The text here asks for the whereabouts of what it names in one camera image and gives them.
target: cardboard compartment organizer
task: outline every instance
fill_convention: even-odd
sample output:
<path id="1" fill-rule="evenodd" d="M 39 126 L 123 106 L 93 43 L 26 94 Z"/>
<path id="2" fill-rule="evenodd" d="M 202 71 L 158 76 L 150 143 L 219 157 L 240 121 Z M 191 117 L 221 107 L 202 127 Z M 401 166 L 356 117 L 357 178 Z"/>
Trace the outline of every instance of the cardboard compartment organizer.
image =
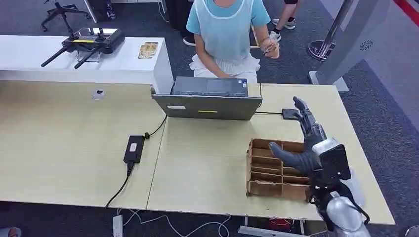
<path id="1" fill-rule="evenodd" d="M 268 144 L 275 142 L 285 151 L 301 153 L 303 143 L 252 139 L 247 151 L 247 195 L 305 200 L 309 178 L 274 158 Z"/>

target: gray carpet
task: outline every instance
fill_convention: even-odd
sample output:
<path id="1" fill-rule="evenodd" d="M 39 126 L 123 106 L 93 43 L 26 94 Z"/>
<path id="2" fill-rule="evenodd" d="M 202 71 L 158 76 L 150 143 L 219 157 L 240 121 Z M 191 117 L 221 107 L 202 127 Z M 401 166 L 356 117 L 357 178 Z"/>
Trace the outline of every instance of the gray carpet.
<path id="1" fill-rule="evenodd" d="M 82 9 L 81 0 L 63 0 L 76 3 Z M 273 15 L 282 2 L 264 0 Z M 64 35 L 59 19 L 48 24 L 50 32 L 44 33 L 39 26 L 52 4 L 42 5 L 39 0 L 0 0 L 0 34 L 17 35 Z M 190 76 L 188 64 L 195 53 L 193 47 L 183 44 L 180 35 L 172 30 L 158 14 L 157 4 L 116 4 L 118 19 L 99 24 L 102 27 L 118 27 L 130 37 L 165 37 L 174 76 Z M 74 29 L 94 26 L 83 17 L 70 15 Z M 319 0 L 304 1 L 294 31 L 283 30 L 281 59 L 262 58 L 258 50 L 252 53 L 261 58 L 259 82 L 308 83 L 308 71 L 319 67 L 320 62 L 310 58 L 306 45 L 322 39 L 332 19 Z M 419 224 L 419 133 L 400 107 L 371 71 L 365 61 L 354 67 L 345 77 L 350 92 L 342 95 L 359 140 L 381 187 L 384 197 L 397 223 L 396 226 L 369 226 L 373 236 L 399 236 L 408 226 Z M 109 221 L 115 210 L 108 210 Z M 160 213 L 143 212 L 144 219 Z M 25 237 L 95 237 L 111 236 L 103 224 L 103 210 L 92 207 L 13 203 L 8 211 L 0 212 L 0 228 L 17 226 Z M 221 221 L 223 216 L 170 213 L 174 226 L 186 234 L 206 221 Z M 237 236 L 237 228 L 243 218 L 233 218 L 228 223 L 231 236 Z M 130 223 L 126 236 L 176 236 L 167 223 L 159 220 L 140 226 L 137 220 Z M 193 236 L 217 236 L 216 226 L 207 226 Z"/>

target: laptop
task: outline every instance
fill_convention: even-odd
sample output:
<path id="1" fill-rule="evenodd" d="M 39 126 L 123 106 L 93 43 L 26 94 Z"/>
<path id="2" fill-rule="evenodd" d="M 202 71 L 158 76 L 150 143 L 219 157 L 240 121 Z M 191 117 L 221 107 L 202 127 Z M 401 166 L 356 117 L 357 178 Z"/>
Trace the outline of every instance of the laptop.
<path id="1" fill-rule="evenodd" d="M 170 95 L 152 94 L 168 117 L 250 120 L 262 103 L 246 79 L 177 77 Z"/>

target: white counter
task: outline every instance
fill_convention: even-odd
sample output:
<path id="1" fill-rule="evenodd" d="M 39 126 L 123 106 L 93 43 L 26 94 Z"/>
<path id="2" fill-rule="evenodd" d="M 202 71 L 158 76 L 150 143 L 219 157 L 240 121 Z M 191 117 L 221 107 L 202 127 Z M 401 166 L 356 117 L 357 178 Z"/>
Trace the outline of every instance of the white counter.
<path id="1" fill-rule="evenodd" d="M 132 38 L 110 55 L 101 55 L 99 63 L 77 64 L 76 52 L 65 52 L 45 67 L 41 64 L 61 48 L 64 36 L 0 36 L 1 80 L 70 81 L 100 83 L 152 84 L 157 93 L 169 93 L 173 84 L 164 38 Z M 156 56 L 138 59 L 141 45 L 158 42 Z"/>

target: silver robotic arm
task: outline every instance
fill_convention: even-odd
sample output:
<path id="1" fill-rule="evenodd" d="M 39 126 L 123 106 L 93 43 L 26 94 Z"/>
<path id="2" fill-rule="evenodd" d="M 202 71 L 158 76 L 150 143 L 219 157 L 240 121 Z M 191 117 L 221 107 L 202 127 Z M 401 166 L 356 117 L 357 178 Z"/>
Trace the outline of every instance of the silver robotic arm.
<path id="1" fill-rule="evenodd" d="M 351 178 L 344 145 L 326 137 L 306 103 L 296 97 L 293 100 L 299 110 L 295 116 L 304 134 L 305 152 L 292 154 L 281 150 L 278 144 L 270 143 L 272 154 L 310 178 L 307 201 L 316 205 L 329 232 L 336 237 L 370 237 L 365 227 L 370 220 L 368 214 L 341 182 Z"/>

